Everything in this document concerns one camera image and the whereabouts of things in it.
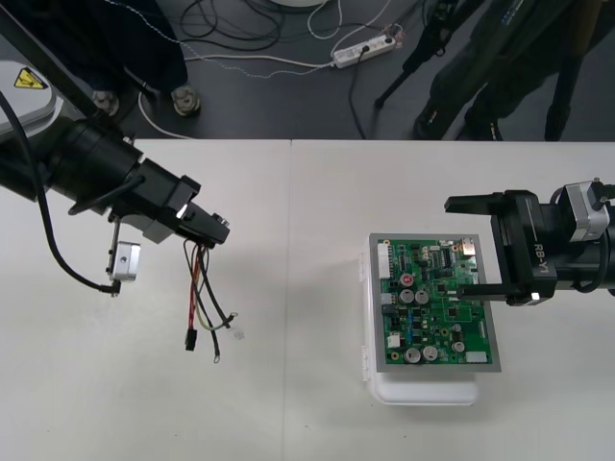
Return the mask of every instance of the electrolytic capacitor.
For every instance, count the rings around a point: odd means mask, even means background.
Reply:
[[[400,293],[400,301],[404,304],[410,304],[414,301],[414,293],[412,290],[404,290]]]

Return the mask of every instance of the gray floor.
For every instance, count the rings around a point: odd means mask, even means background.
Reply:
[[[176,21],[190,0],[159,0],[165,14]],[[383,0],[342,1],[344,22],[365,22],[378,12]],[[394,0],[377,24],[386,24],[395,18],[410,0]],[[254,15],[241,0],[217,2],[218,12],[238,25],[251,31],[266,31],[271,26]],[[422,32],[420,18],[407,34],[404,47],[376,57],[361,65],[356,91],[359,116],[369,129],[369,137],[378,139],[407,139],[416,115],[428,99],[431,80],[444,63],[466,42],[479,13],[460,29],[448,47],[445,57],[432,59],[412,76],[376,116],[372,110],[374,99],[399,74],[401,65],[416,45]],[[304,15],[287,17],[284,35],[306,30]],[[200,20],[189,18],[190,22]],[[336,8],[327,7],[314,21],[314,27],[328,27],[337,21]],[[357,34],[349,39],[352,45],[373,36],[373,32]],[[296,61],[324,63],[335,39],[320,41],[311,36],[293,43],[282,43],[263,54]],[[229,54],[208,44],[193,44],[202,55]],[[586,58],[573,102],[573,113],[563,140],[613,141],[615,140],[615,34],[611,34]],[[0,59],[14,58],[9,45],[0,42]],[[267,74],[279,69],[301,71],[301,68],[269,61],[224,61],[227,66],[239,66],[254,74]],[[213,62],[190,62],[188,73],[192,83],[201,91],[205,108],[193,119],[183,119],[175,114],[167,101],[146,108],[154,120],[166,130],[199,138],[306,138],[306,139],[356,139],[357,131],[352,122],[347,102],[348,88],[353,68],[345,70],[324,69],[307,76],[277,75],[271,79],[248,78],[242,73],[226,70]],[[544,119],[554,94],[555,78],[532,93],[518,110],[501,121],[506,140],[539,141],[544,132]],[[132,102],[125,101],[125,107]],[[455,136],[461,124],[457,118],[447,135]],[[138,137],[164,137],[152,129],[135,109],[124,121],[128,132]]]

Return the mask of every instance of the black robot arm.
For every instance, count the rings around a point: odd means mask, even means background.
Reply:
[[[38,201],[47,241],[63,270],[80,283],[117,295],[121,282],[135,279],[139,245],[120,242],[119,226],[131,225],[155,243],[172,234],[200,248],[225,242],[228,223],[208,214],[192,200],[200,184],[176,177],[149,159],[132,141],[91,120],[60,117],[42,133],[26,135],[5,95],[0,107],[12,126],[12,136],[0,142],[0,185]],[[111,285],[100,285],[77,274],[63,260],[55,242],[45,198],[53,189],[76,202],[69,214],[91,209],[116,226],[107,272]]]
[[[537,304],[555,290],[615,288],[615,190],[600,180],[568,184],[548,204],[526,190],[450,197],[451,213],[491,215],[502,283],[461,285],[461,299]]]

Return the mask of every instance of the cable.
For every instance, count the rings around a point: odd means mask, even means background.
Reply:
[[[211,59],[242,60],[242,61],[243,60],[269,60],[269,61],[284,62],[286,64],[299,65],[302,67],[309,67],[312,69],[320,69],[320,68],[328,67],[332,65],[332,62],[329,62],[327,64],[311,64],[309,62],[292,61],[292,60],[286,60],[284,58],[278,58],[276,56],[264,56],[264,55],[206,55],[206,56],[186,58],[185,61],[192,62],[192,61],[200,61],[202,59],[205,59],[205,60],[211,60]]]
[[[366,29],[367,26],[371,26],[372,24],[374,24],[376,21],[378,21],[378,19],[382,16],[382,14],[386,11],[386,9],[388,8],[388,6],[391,4],[391,0],[386,0],[386,3],[384,4],[384,6],[382,7],[382,9],[380,10],[380,12],[378,14],[376,14],[376,16],[370,20],[369,22],[365,23],[364,25],[362,25],[361,27],[354,29],[353,31],[351,31],[349,34],[346,34],[345,36],[343,36],[331,49],[331,56],[333,56],[333,53],[335,53],[335,50],[337,49],[337,47],[344,41],[346,41],[347,38],[349,38],[350,36],[353,36],[354,34],[356,34],[359,31],[362,31],[363,29]]]
[[[94,290],[102,291],[103,293],[117,293],[118,286],[113,285],[99,285],[98,283],[94,283],[83,277],[82,275],[75,272],[64,260],[62,255],[60,254],[60,250],[58,249],[58,245],[56,243],[56,238],[54,236],[53,224],[51,222],[51,214],[49,212],[49,205],[47,204],[47,197],[45,196],[45,189],[42,185],[42,179],[40,177],[40,173],[38,171],[37,158],[35,157],[34,152],[32,151],[32,146],[30,145],[30,141],[28,140],[28,136],[23,130],[17,115],[15,115],[14,110],[9,104],[9,101],[5,97],[4,93],[0,91],[0,108],[7,115],[7,119],[11,124],[11,128],[14,132],[15,139],[17,144],[19,145],[19,149],[21,154],[25,158],[26,162],[30,165],[30,169],[32,171],[32,182],[35,187],[35,191],[38,198],[38,207],[40,208],[40,218],[42,219],[42,224],[45,228],[45,236],[47,237],[47,244],[49,245],[49,250],[51,254],[58,262],[58,265],[73,279],[82,283],[83,285],[92,288]]]
[[[312,31],[311,19],[314,17],[315,14],[320,12],[325,7],[325,5],[327,5],[328,2],[329,0],[323,0],[323,3],[321,3],[320,6],[316,10],[311,12],[309,17],[307,18],[307,29],[309,30],[309,33],[311,34],[311,36],[313,36],[314,38],[318,38],[319,40],[329,40],[330,38],[333,38],[334,36],[336,36],[342,27],[342,22],[344,22],[344,15],[342,14],[342,0],[337,0],[337,10],[339,11],[339,23],[337,24],[337,28],[335,29],[335,31],[332,34],[329,34],[328,36],[319,36],[316,33],[314,33],[314,31]]]
[[[213,24],[209,23],[209,21],[207,20],[207,15],[205,14],[205,10],[203,10],[203,6],[201,5],[202,1],[203,0],[196,0],[195,2],[192,2],[182,12],[182,16],[180,17],[180,29],[182,29],[182,32],[184,33],[185,36],[189,36],[189,37],[192,37],[192,38],[204,38],[206,36],[210,36],[211,34],[213,34],[216,31],[217,27],[218,27],[218,14],[216,13],[214,15],[215,22]],[[213,6],[213,0],[209,0],[209,4],[211,5],[211,9],[215,12],[215,7]],[[204,34],[193,35],[193,34],[189,33],[185,29],[185,24],[184,24],[185,16],[194,7],[198,7],[199,8],[199,11],[201,12],[201,16],[203,17],[205,22],[210,26],[210,29],[207,32],[205,32]]]
[[[211,302],[213,303],[213,307],[215,308],[216,312],[220,316],[222,323],[224,324],[226,328],[230,328],[231,327],[230,322],[233,320],[234,317],[237,316],[237,314],[236,312],[231,312],[231,315],[227,317],[227,315],[222,310],[222,307],[220,307],[220,304],[215,299],[215,295],[213,294],[213,290],[211,289],[211,284],[209,283],[208,269],[205,267],[203,263],[204,253],[207,253],[208,261],[209,261],[209,250],[207,250],[205,247],[202,246],[200,247],[200,252],[201,252],[201,257],[197,258],[197,262],[199,263],[201,267],[201,274],[203,275],[203,281],[205,282],[205,288],[208,291],[209,297],[211,298]]]
[[[270,21],[274,25],[274,29],[272,31],[268,32],[267,34],[263,35],[263,36],[251,36],[251,37],[235,36],[235,35],[232,35],[232,34],[229,34],[229,33],[225,32],[225,31],[222,31],[218,27],[219,16],[218,16],[217,10],[215,9],[215,5],[213,3],[213,0],[209,0],[209,4],[211,6],[211,9],[213,10],[214,22],[213,23],[209,22],[208,15],[205,13],[205,11],[203,10],[203,8],[201,6],[201,2],[202,1],[203,0],[196,0],[196,1],[192,2],[190,5],[188,5],[188,7],[184,10],[184,13],[183,13],[183,15],[182,15],[182,17],[180,19],[180,27],[182,29],[182,32],[184,34],[186,34],[187,36],[191,37],[192,40],[202,40],[204,43],[209,43],[209,44],[212,44],[212,45],[215,45],[215,46],[220,46],[222,48],[227,48],[229,50],[248,51],[248,52],[250,52],[250,51],[266,50],[267,48],[271,48],[273,45],[275,45],[280,40],[280,36],[282,35],[283,21],[284,21],[283,16],[281,17],[281,22],[278,22],[275,17],[270,16],[269,14],[267,14],[265,12],[261,12],[257,8],[255,8],[254,5],[252,5],[251,0],[244,0],[244,3],[248,6],[248,8],[250,8],[250,10],[252,10],[256,14],[258,14],[259,16],[262,16],[262,17],[266,18],[268,21]],[[209,30],[206,33],[200,34],[200,35],[194,35],[194,34],[189,33],[185,29],[185,25],[184,25],[185,14],[188,13],[195,6],[198,6],[199,10],[201,11],[201,15],[202,15],[204,21],[209,25]],[[272,38],[272,39],[271,39],[271,41],[269,43],[267,43],[265,45],[262,45],[260,47],[256,47],[256,48],[245,48],[245,47],[239,47],[239,46],[234,46],[234,45],[227,45],[227,44],[224,44],[224,43],[219,43],[217,41],[213,41],[211,39],[204,39],[205,36],[209,36],[209,35],[213,34],[214,32],[218,32],[218,33],[220,33],[223,36],[227,36],[227,37],[235,39],[235,40],[243,40],[243,41],[259,41],[259,40],[264,40],[264,39],[268,39],[268,38]]]
[[[559,198],[559,196],[561,195],[562,191],[564,190],[563,187],[559,187],[551,196],[551,199],[549,200],[549,203],[551,205],[555,205],[557,203],[557,199]]]
[[[350,105],[350,111],[353,114],[353,120],[355,121],[355,126],[357,127],[358,134],[361,136],[361,139],[367,139],[365,136],[365,131],[361,126],[361,122],[358,119],[357,110],[355,109],[355,103],[353,102],[353,94],[355,93],[355,85],[357,84],[358,77],[358,67],[361,64],[361,60],[363,59],[363,55],[369,51],[369,47],[365,46],[361,50],[361,54],[358,55],[358,61],[355,67],[355,73],[353,74],[353,80],[350,83],[350,90],[348,91],[348,104]]]
[[[160,35],[161,37],[165,38],[166,40],[171,41],[171,42],[173,42],[173,43],[177,43],[177,44],[182,45],[183,47],[187,48],[187,49],[188,49],[188,50],[189,50],[189,51],[190,51],[190,52],[194,55],[194,57],[195,57],[195,58],[198,58],[199,60],[201,60],[201,61],[205,61],[205,62],[215,62],[217,65],[219,65],[220,67],[222,67],[222,68],[223,68],[223,69],[225,69],[225,70],[237,70],[237,71],[241,72],[242,74],[244,74],[246,77],[251,77],[251,78],[254,78],[254,79],[270,79],[270,78],[271,78],[271,77],[273,77],[274,75],[279,75],[279,74],[290,74],[290,75],[300,75],[300,76],[301,76],[301,75],[308,75],[308,74],[311,74],[312,72],[315,72],[315,71],[317,71],[317,70],[320,70],[320,69],[323,69],[323,68],[325,68],[325,67],[329,67],[329,66],[330,66],[330,64],[322,65],[322,66],[320,66],[320,67],[313,68],[313,69],[309,70],[308,72],[295,72],[295,71],[292,71],[292,70],[277,70],[277,71],[272,72],[272,73],[270,73],[270,74],[268,74],[268,75],[255,75],[255,74],[250,74],[249,72],[246,72],[245,70],[243,70],[241,67],[229,67],[229,66],[226,66],[226,65],[224,65],[224,64],[222,64],[222,63],[220,63],[220,62],[218,62],[218,61],[213,61],[213,60],[209,60],[209,59],[207,59],[207,58],[203,58],[203,57],[202,57],[201,55],[199,55],[196,51],[194,51],[194,49],[193,49],[190,45],[188,45],[188,44],[187,44],[187,42],[189,42],[189,41],[198,41],[198,42],[205,42],[205,43],[207,43],[207,42],[208,42],[207,40],[201,40],[200,38],[194,38],[194,39],[190,39],[190,40],[183,40],[183,41],[176,40],[176,39],[174,39],[174,38],[171,38],[171,37],[169,37],[169,36],[166,36],[166,35],[165,35],[165,34],[163,34],[161,31],[159,31],[156,27],[154,27],[154,26],[153,26],[153,25],[152,25],[152,24],[151,24],[151,23],[150,23],[150,22],[149,22],[149,21],[145,18],[145,16],[144,16],[143,14],[141,14],[141,12],[139,12],[138,10],[135,10],[133,7],[128,6],[128,5],[124,5],[123,3],[118,3],[118,2],[115,2],[114,0],[104,0],[104,1],[105,1],[105,2],[107,2],[107,3],[109,3],[110,5],[114,5],[114,6],[116,6],[116,7],[123,7],[123,8],[126,8],[127,10],[129,10],[129,11],[133,12],[134,14],[137,14],[138,16],[140,16],[140,18],[143,20],[143,22],[145,22],[145,24],[146,24],[146,25],[147,25],[150,29],[152,29],[153,31],[155,31],[158,35]],[[144,111],[142,110],[142,104],[140,104],[140,100],[139,100],[139,107],[141,108],[141,113],[143,113]],[[147,120],[148,120],[148,123],[150,123],[152,126],[154,126],[154,123],[153,123],[151,120],[149,120],[149,118],[147,118]],[[160,127],[157,127],[156,129],[157,129],[158,131],[160,131],[161,133],[163,133],[163,132],[164,132],[164,130],[163,130],[163,129],[161,129]],[[190,139],[190,138],[189,138],[189,137],[187,137],[187,136],[177,136],[177,135],[174,135],[173,133],[170,133],[170,132],[164,132],[164,133],[165,133],[165,134],[168,134],[168,135],[171,135],[171,136],[173,136],[173,137],[179,137],[180,139]]]
[[[76,214],[83,213],[84,211],[88,211],[89,209],[103,206],[106,208],[118,197],[124,195],[126,192],[129,192],[145,182],[145,178],[142,176],[135,176],[131,178],[128,182],[124,182],[119,187],[116,187],[114,190],[107,192],[100,197],[96,197],[92,200],[86,200],[81,203],[76,203],[68,210],[68,216],[75,216]]]
[[[165,129],[163,129],[163,128],[159,127],[159,126],[158,126],[158,125],[154,122],[154,120],[152,120],[152,119],[151,119],[151,118],[147,115],[147,113],[145,112],[145,109],[143,108],[143,95],[142,95],[141,93],[138,93],[138,108],[139,108],[139,110],[141,111],[141,115],[143,115],[143,118],[145,119],[145,121],[146,121],[147,123],[149,123],[149,124],[152,126],[152,128],[153,128],[154,130],[156,130],[157,132],[162,133],[162,134],[166,134],[167,136],[170,136],[170,137],[175,137],[175,138],[177,138],[177,139],[195,139],[194,137],[184,136],[184,135],[182,135],[182,134],[177,134],[177,133],[171,133],[171,132],[168,132],[167,130],[165,130]]]
[[[606,272],[608,271],[608,265],[611,258],[611,239],[608,234],[608,228],[604,230],[604,233],[600,236],[600,262],[598,264],[598,272],[596,278],[587,285],[581,286],[580,282],[573,283],[579,293],[591,293],[603,284]]]
[[[195,293],[196,295],[195,298],[199,302],[199,306],[203,309],[203,314],[205,315],[205,318],[208,321],[209,327],[213,328],[213,323],[211,322],[211,319],[209,318],[209,315],[206,312],[205,307],[203,306],[203,301],[201,300],[201,297],[200,297],[200,290],[199,291],[196,290],[196,282],[193,277],[194,273],[198,273],[198,271],[194,270],[194,268],[198,266],[197,264],[195,264],[195,260],[194,260],[198,246],[196,244],[194,245],[194,247],[192,248],[192,258],[188,258],[188,250],[186,247],[186,244],[188,242],[189,240],[184,241],[184,256],[185,256],[185,262],[188,265],[188,270],[190,271],[191,291]],[[199,321],[201,321],[202,319],[201,319],[200,311],[197,310],[197,312],[198,312],[197,315],[199,317]],[[215,331],[211,331],[210,333],[211,333],[211,341],[213,342],[213,363],[218,363],[220,361],[220,345],[218,343],[218,335],[216,334]]]

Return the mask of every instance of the yellow warning sticker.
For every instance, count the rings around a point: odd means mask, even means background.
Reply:
[[[47,84],[28,67],[21,69],[15,80],[15,88],[45,89],[46,87]]]

